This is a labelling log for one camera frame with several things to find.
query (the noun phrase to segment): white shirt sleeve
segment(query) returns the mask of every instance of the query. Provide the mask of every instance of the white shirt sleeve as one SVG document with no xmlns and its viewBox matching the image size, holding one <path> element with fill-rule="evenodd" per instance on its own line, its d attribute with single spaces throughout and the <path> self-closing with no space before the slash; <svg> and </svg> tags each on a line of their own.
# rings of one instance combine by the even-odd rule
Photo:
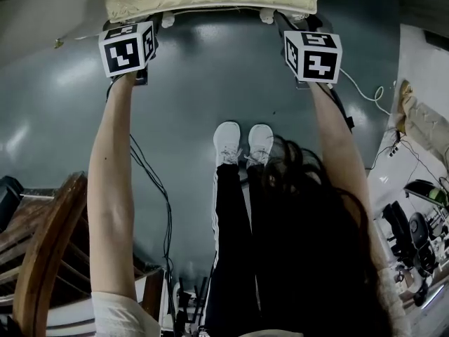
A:
<svg viewBox="0 0 449 337">
<path fill-rule="evenodd" d="M 379 271 L 380 302 L 388 311 L 394 337 L 411 337 L 412 331 L 406 312 L 402 307 L 402 300 L 396 292 L 394 279 L 389 268 Z"/>
<path fill-rule="evenodd" d="M 159 337 L 159 323 L 137 302 L 112 293 L 92 292 L 97 336 Z"/>
</svg>

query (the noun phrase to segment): black pants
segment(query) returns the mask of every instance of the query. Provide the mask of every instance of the black pants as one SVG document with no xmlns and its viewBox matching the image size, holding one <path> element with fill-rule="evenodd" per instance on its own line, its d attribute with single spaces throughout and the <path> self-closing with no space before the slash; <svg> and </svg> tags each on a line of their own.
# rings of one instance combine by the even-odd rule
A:
<svg viewBox="0 0 449 337">
<path fill-rule="evenodd" d="M 218 167 L 214 192 L 216 266 L 210 281 L 205 328 L 212 337 L 241 336 L 263 329 L 304 332 L 298 321 L 300 276 L 291 261 L 291 216 L 264 195 L 262 165 L 248 169 L 251 223 L 237 165 Z M 260 309 L 256 297 L 260 297 Z"/>
</svg>

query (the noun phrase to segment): black cable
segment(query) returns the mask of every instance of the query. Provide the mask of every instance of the black cable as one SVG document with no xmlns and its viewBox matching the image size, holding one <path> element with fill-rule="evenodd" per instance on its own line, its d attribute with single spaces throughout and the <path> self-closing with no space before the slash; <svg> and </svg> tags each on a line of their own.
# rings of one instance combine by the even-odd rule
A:
<svg viewBox="0 0 449 337">
<path fill-rule="evenodd" d="M 444 188 L 444 186 L 440 183 L 440 181 L 436 179 L 435 175 L 434 175 L 432 172 L 430 172 L 429 168 L 428 168 L 426 165 L 424 165 L 424 163 L 420 160 L 419 154 L 418 154 L 416 151 L 414 151 L 412 145 L 411 145 L 408 141 L 404 141 L 403 139 L 401 139 L 401 142 L 402 142 L 402 145 L 403 145 L 408 151 L 410 151 L 410 153 L 416 158 L 416 160 L 418 160 L 418 162 L 420 162 L 421 165 L 423 165 L 423 166 L 425 167 L 425 169 L 427 170 L 427 172 L 430 173 L 430 175 L 434 178 L 434 180 L 435 180 L 435 181 L 436 181 L 442 188 Z"/>
<path fill-rule="evenodd" d="M 344 121 L 346 122 L 346 125 L 348 125 L 349 130 L 352 130 L 354 127 L 354 122 L 352 121 L 351 117 L 348 117 L 346 115 L 346 110 L 343 107 L 342 101 L 340 100 L 338 94 L 334 91 L 333 88 L 329 89 L 329 93 L 322 87 L 321 83 L 316 83 L 319 88 L 337 105 L 338 110 L 343 115 Z"/>
<path fill-rule="evenodd" d="M 396 144 L 392 145 L 392 146 L 387 146 L 386 148 L 384 148 L 381 152 L 379 152 L 376 156 L 376 158 L 374 159 L 374 163 L 372 167 L 365 167 L 365 170 L 374 170 L 374 168 L 376 167 L 376 162 L 377 162 L 377 158 L 379 157 L 380 154 L 382 154 L 385 150 L 387 149 L 392 149 L 394 146 L 396 146 Z"/>
<path fill-rule="evenodd" d="M 109 85 L 109 88 L 106 92 L 106 101 L 109 98 L 109 93 L 111 91 L 112 86 L 123 76 L 124 74 L 117 75 L 112 79 L 112 83 Z M 130 155 L 134 159 L 135 163 L 142 167 L 144 172 L 147 174 L 148 178 L 154 183 L 156 188 L 159 190 L 159 192 L 163 195 L 164 199 L 166 200 L 166 208 L 167 208 L 167 228 L 166 233 L 163 239 L 163 258 L 166 261 L 166 271 L 167 271 L 167 290 L 168 290 L 168 308 L 172 317 L 173 322 L 173 334 L 176 337 L 176 330 L 175 330 L 175 322 L 176 322 L 176 311 L 175 311 L 175 303 L 173 300 L 173 286 L 172 286 L 172 279 L 173 279 L 173 261 L 170 258 L 170 246 L 171 246 L 171 234 L 173 229 L 173 222 L 172 222 L 172 211 L 171 211 L 171 205 L 170 201 L 168 199 L 168 193 L 165 187 L 163 186 L 163 183 L 159 176 L 157 176 L 154 169 L 151 167 L 151 165 L 148 163 L 147 159 L 145 158 L 145 154 L 143 153 L 142 149 L 140 148 L 138 142 L 136 139 L 134 139 L 133 135 L 130 134 L 130 139 L 132 142 L 134 142 L 136 148 L 138 151 L 134 149 L 132 146 L 132 143 L 130 144 Z"/>
<path fill-rule="evenodd" d="M 417 167 L 418 167 L 418 165 L 420 164 L 420 162 L 419 161 L 416 161 L 416 165 L 415 165 L 415 168 L 413 169 L 413 171 L 412 171 L 412 173 L 410 174 L 410 176 L 408 176 L 408 180 L 407 180 L 407 183 L 409 183 L 410 182 L 410 179 L 412 178 L 412 175 L 414 174 L 414 172 L 416 171 L 416 169 L 417 169 Z"/>
</svg>

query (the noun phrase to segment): white shirt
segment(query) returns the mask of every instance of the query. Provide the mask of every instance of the white shirt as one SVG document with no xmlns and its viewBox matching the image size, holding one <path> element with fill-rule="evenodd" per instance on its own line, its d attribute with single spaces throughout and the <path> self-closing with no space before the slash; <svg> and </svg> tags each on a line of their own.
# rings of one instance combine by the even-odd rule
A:
<svg viewBox="0 0 449 337">
<path fill-rule="evenodd" d="M 389 269 L 380 271 L 379 277 L 380 302 L 390 315 L 393 336 L 411 337 L 410 324 Z M 161 335 L 159 323 L 130 298 L 112 293 L 92 292 L 92 304 L 99 337 L 159 337 Z M 242 337 L 303 337 L 303 335 L 272 329 L 247 333 Z"/>
</svg>

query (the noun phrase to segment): white sneaker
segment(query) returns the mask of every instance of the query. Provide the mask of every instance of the white sneaker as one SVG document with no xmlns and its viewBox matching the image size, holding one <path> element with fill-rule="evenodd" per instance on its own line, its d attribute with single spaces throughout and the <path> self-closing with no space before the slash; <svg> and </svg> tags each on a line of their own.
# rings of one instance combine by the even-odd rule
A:
<svg viewBox="0 0 449 337">
<path fill-rule="evenodd" d="M 226 121 L 217 127 L 213 135 L 213 144 L 217 151 L 217 167 L 222 164 L 238 164 L 240 127 L 236 122 Z"/>
<path fill-rule="evenodd" d="M 268 125 L 254 125 L 248 136 L 250 155 L 245 156 L 248 160 L 246 162 L 246 168 L 259 164 L 266 166 L 273 142 L 273 131 Z"/>
</svg>

